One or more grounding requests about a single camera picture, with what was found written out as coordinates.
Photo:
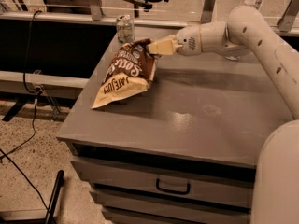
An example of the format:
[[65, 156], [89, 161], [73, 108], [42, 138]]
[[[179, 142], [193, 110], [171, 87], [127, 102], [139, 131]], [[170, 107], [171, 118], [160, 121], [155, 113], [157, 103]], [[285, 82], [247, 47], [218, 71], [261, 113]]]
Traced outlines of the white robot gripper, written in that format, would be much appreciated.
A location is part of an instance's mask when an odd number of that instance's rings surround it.
[[200, 55], [202, 53], [200, 28], [187, 26], [180, 29], [176, 35], [152, 41], [147, 45], [147, 51], [152, 55], [173, 55], [176, 52], [183, 56]]

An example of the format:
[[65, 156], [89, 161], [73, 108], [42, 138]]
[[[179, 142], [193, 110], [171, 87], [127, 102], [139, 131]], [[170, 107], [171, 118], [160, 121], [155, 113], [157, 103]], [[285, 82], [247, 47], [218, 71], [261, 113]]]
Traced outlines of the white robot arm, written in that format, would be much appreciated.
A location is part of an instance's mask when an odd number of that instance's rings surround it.
[[260, 151], [250, 224], [299, 224], [299, 53], [254, 7], [234, 8], [226, 21], [187, 26], [147, 45], [154, 55], [213, 52], [222, 56], [249, 49], [261, 64], [293, 120], [276, 128]]

